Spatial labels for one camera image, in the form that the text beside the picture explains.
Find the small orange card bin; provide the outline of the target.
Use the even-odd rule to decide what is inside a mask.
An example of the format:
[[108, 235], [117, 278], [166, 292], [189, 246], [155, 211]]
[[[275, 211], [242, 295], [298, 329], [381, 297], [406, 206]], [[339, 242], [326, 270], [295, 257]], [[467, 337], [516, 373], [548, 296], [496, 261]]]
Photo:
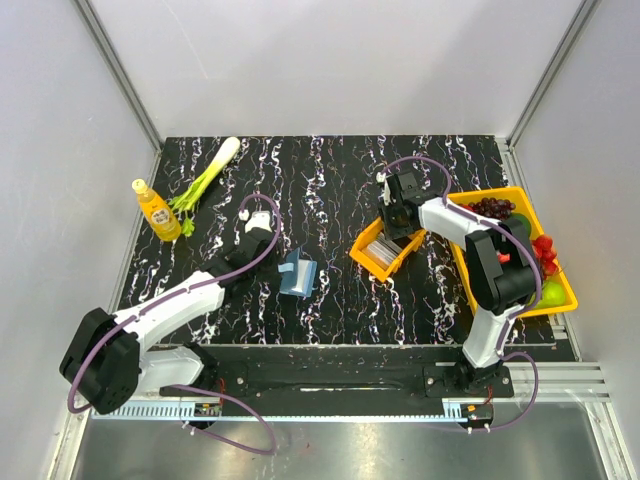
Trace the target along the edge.
[[385, 236], [384, 222], [378, 217], [356, 238], [349, 256], [380, 282], [388, 281], [417, 252], [426, 236], [424, 229], [400, 240]]

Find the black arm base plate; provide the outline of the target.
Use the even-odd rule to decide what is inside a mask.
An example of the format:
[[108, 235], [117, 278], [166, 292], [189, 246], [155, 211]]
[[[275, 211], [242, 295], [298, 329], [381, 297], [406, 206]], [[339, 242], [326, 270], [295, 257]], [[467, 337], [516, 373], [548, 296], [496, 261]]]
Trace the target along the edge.
[[264, 391], [364, 391], [430, 398], [514, 396], [509, 369], [474, 371], [459, 346], [205, 346], [216, 361], [196, 388], [241, 397]]

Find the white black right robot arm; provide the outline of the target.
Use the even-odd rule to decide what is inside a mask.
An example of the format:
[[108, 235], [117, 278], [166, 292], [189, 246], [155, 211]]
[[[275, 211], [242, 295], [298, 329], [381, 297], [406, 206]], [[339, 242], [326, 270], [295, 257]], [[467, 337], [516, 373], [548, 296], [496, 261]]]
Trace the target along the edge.
[[486, 218], [440, 194], [429, 194], [411, 171], [380, 172], [376, 181], [383, 187], [379, 210], [388, 236], [400, 238], [424, 229], [465, 252], [478, 307], [463, 344], [467, 363], [456, 369], [454, 379], [462, 393], [478, 395], [491, 382], [488, 367], [500, 361], [507, 329], [541, 292], [541, 269], [528, 228], [514, 216]]

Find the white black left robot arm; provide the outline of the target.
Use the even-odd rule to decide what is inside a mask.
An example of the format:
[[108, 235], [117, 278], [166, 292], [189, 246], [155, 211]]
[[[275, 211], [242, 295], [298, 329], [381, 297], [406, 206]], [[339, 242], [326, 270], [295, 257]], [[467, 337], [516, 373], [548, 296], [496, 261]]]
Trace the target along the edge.
[[220, 309], [240, 283], [270, 261], [276, 233], [252, 227], [228, 253], [211, 259], [186, 280], [159, 296], [115, 313], [95, 308], [82, 318], [60, 366], [70, 383], [67, 408], [102, 415], [131, 397], [185, 386], [205, 395], [217, 384], [217, 360], [194, 343], [169, 350], [156, 344], [191, 320]]

